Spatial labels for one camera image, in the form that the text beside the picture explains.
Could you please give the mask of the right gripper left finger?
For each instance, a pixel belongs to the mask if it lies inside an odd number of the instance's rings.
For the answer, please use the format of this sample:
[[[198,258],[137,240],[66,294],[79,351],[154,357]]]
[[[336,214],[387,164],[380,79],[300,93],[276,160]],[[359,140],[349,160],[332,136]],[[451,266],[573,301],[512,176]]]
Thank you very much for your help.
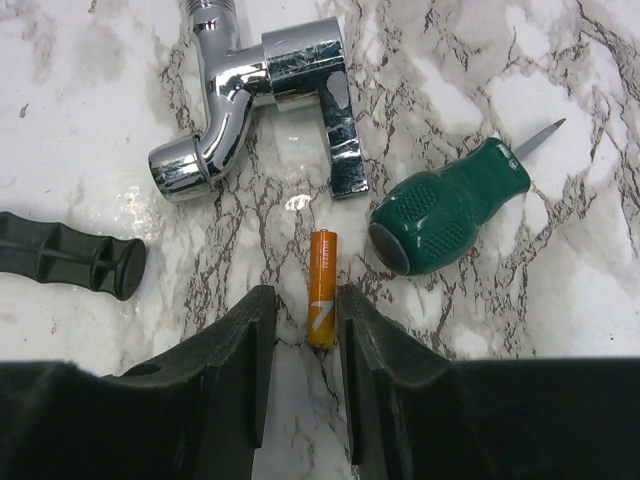
[[[272,287],[119,376],[60,361],[1,366],[5,479],[248,479],[263,439]]]

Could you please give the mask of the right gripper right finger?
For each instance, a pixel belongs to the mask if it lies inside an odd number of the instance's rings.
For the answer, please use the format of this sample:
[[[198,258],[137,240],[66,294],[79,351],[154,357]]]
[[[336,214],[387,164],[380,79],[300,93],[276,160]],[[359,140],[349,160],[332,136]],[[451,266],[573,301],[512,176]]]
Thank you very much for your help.
[[[635,358],[450,361],[337,292],[351,462],[363,479],[635,479]]]

